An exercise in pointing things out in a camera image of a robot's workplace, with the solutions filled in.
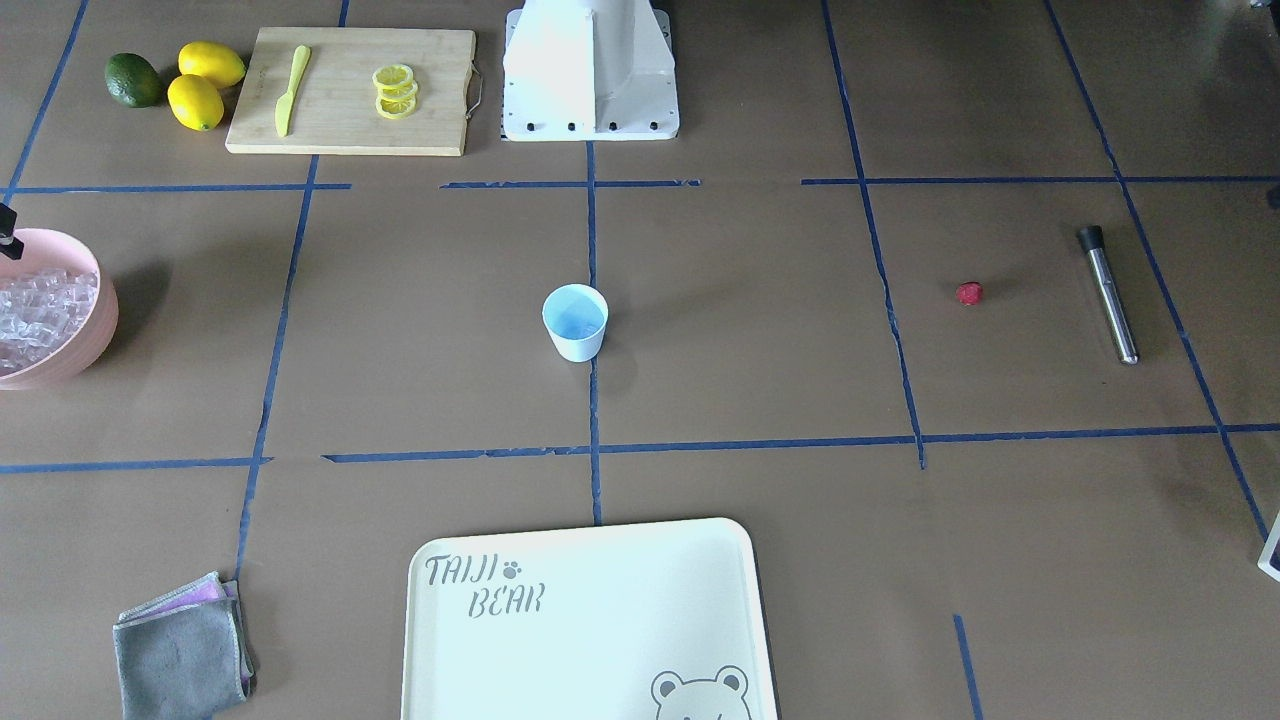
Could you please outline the yellow plastic knife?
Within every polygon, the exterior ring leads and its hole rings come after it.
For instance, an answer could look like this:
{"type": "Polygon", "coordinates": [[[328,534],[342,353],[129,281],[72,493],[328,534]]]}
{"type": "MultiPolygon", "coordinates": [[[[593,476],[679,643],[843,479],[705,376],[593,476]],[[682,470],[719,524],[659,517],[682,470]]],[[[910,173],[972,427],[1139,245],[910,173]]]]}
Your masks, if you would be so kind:
{"type": "Polygon", "coordinates": [[[292,53],[285,87],[276,99],[274,108],[274,128],[278,138],[284,138],[291,132],[291,119],[294,110],[296,96],[302,78],[305,77],[311,54],[311,47],[306,45],[296,46],[292,53]]]}

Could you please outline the steel muddler black tip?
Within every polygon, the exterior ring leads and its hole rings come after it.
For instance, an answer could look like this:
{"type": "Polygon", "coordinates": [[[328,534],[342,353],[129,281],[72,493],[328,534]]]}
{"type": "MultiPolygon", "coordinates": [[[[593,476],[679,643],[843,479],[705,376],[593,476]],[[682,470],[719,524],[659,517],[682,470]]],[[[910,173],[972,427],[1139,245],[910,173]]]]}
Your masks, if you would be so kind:
{"type": "Polygon", "coordinates": [[[1105,233],[1100,225],[1085,225],[1076,231],[1076,241],[1089,263],[1117,359],[1124,365],[1134,366],[1140,355],[1106,254],[1105,233]]]}

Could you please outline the bamboo cutting board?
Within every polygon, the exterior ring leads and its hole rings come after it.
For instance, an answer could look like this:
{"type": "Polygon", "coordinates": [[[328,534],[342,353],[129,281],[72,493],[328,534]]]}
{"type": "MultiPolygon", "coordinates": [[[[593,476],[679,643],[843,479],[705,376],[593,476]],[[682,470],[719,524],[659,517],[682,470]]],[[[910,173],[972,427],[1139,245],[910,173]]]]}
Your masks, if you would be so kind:
{"type": "Polygon", "coordinates": [[[236,154],[458,158],[468,126],[477,36],[471,29],[262,27],[239,87],[225,147],[236,154]],[[278,138],[275,101],[296,46],[312,50],[296,96],[291,132],[278,138]],[[375,111],[371,76],[413,68],[416,110],[397,120],[375,111]]]}

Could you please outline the cream bear tray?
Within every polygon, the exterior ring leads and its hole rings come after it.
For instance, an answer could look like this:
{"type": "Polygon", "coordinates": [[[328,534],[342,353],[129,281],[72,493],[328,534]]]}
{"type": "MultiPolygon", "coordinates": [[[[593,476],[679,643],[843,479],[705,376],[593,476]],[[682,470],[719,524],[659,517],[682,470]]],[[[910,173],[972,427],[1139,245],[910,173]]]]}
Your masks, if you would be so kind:
{"type": "Polygon", "coordinates": [[[727,518],[434,539],[403,719],[777,719],[753,541],[727,518]]]}

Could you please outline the lemon slices stack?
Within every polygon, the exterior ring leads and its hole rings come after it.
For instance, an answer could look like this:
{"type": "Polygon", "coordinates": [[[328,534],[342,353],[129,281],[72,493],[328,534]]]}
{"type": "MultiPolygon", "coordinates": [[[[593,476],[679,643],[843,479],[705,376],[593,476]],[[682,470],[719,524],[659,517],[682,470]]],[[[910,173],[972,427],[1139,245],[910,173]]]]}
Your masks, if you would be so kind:
{"type": "Polygon", "coordinates": [[[388,120],[403,119],[417,108],[419,83],[412,67],[389,64],[371,76],[375,90],[375,111],[388,120]]]}

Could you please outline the light blue cup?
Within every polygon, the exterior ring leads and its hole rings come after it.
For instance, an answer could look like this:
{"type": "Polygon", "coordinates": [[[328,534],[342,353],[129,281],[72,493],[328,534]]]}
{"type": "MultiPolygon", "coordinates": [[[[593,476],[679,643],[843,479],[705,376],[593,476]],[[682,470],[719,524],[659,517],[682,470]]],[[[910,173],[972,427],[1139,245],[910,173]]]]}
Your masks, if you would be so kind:
{"type": "Polygon", "coordinates": [[[590,284],[561,286],[541,305],[550,342],[570,363],[588,363],[599,354],[608,320],[608,302],[590,284]]]}

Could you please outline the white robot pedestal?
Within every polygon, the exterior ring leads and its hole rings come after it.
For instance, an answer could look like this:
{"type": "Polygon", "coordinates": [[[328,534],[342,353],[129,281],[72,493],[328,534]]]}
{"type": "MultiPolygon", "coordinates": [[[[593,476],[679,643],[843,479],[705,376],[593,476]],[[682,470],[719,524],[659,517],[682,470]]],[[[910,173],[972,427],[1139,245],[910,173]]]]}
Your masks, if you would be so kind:
{"type": "Polygon", "coordinates": [[[669,15],[649,1],[526,1],[506,17],[502,65],[508,141],[678,136],[669,15]]]}

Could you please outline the red strawberry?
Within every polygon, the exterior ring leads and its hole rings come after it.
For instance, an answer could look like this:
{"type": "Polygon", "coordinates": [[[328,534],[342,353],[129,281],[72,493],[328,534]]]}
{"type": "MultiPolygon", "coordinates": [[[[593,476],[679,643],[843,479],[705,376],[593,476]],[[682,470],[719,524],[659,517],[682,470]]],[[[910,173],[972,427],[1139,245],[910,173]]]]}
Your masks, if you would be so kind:
{"type": "Polygon", "coordinates": [[[964,306],[975,306],[984,299],[984,286],[977,281],[964,282],[955,290],[955,299],[964,306]]]}

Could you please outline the pink bowl with ice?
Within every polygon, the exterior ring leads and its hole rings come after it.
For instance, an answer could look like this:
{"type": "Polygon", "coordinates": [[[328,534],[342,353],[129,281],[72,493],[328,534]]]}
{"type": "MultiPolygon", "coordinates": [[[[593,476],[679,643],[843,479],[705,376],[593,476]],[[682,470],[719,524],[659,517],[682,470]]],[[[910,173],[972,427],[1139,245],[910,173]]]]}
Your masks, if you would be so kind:
{"type": "Polygon", "coordinates": [[[78,238],[19,228],[3,242],[3,389],[36,389],[99,360],[119,322],[111,277],[78,238]]]}

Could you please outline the yellow lemon near avocado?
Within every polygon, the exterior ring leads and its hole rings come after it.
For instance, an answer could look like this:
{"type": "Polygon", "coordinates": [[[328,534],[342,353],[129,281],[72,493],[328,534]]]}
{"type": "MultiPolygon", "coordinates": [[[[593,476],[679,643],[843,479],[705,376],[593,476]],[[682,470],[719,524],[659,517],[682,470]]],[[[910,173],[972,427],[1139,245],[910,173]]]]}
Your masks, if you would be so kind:
{"type": "Polygon", "coordinates": [[[202,76],[182,74],[166,88],[174,118],[186,128],[206,132],[221,124],[225,104],[219,90],[202,76]]]}

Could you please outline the grey folded cloth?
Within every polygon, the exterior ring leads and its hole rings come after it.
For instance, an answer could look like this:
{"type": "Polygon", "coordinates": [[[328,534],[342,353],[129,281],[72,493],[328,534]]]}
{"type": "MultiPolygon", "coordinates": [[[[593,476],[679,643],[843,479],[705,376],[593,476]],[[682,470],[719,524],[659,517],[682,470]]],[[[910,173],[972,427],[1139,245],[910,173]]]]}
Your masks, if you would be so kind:
{"type": "Polygon", "coordinates": [[[255,667],[237,582],[211,571],[122,612],[113,642],[125,719],[210,719],[242,705],[255,667]]]}

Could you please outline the yellow lemon near board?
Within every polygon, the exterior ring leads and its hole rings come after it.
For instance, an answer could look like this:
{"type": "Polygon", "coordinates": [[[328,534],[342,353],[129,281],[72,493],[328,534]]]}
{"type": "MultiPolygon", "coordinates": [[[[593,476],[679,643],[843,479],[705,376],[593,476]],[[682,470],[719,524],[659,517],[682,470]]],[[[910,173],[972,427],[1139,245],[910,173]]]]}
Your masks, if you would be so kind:
{"type": "Polygon", "coordinates": [[[247,70],[234,49],[214,41],[186,44],[178,53],[178,68],[183,76],[202,77],[219,90],[238,85],[247,70]]]}

